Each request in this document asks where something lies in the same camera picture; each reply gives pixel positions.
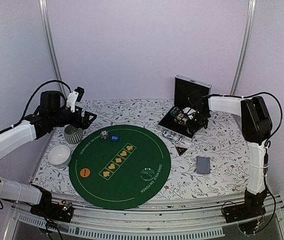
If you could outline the blue peach chip stack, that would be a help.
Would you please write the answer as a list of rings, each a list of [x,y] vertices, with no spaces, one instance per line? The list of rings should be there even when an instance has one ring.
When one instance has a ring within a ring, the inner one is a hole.
[[[106,140],[108,138],[108,131],[106,130],[101,131],[100,137],[101,139]]]

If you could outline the blue small blind button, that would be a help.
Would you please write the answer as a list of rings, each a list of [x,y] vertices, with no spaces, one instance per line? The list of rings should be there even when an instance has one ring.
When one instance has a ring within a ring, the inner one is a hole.
[[[110,140],[111,140],[112,142],[118,142],[119,139],[120,139],[120,137],[119,137],[118,135],[112,135],[111,138],[110,138]]]

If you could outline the orange big blind button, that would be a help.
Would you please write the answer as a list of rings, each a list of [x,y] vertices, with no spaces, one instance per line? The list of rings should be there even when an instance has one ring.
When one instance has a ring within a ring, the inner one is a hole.
[[[83,168],[83,169],[80,171],[80,176],[81,176],[82,178],[88,178],[90,175],[91,175],[91,171],[90,171],[90,169],[88,169],[88,168]]]

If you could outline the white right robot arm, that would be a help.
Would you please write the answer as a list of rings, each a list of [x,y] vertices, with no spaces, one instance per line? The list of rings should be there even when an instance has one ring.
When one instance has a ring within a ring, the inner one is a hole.
[[[190,115],[187,121],[191,133],[208,125],[209,112],[225,112],[241,118],[241,131],[249,149],[249,181],[245,190],[245,202],[240,214],[251,218],[264,204],[268,188],[268,148],[272,121],[264,99],[259,96],[231,96],[210,94],[200,97],[183,113]]]

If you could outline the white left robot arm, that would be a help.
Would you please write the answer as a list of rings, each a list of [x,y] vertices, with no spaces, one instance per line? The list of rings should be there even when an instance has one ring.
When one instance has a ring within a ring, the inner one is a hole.
[[[71,125],[77,129],[87,129],[97,115],[76,104],[84,94],[84,89],[77,87],[67,98],[56,90],[44,91],[40,95],[40,104],[33,114],[22,117],[19,123],[0,133],[0,160],[19,147],[37,140],[53,131],[56,127]],[[47,198],[42,198],[43,190],[22,183],[16,183],[0,177],[0,199],[36,205],[45,216],[52,217],[56,206]]]

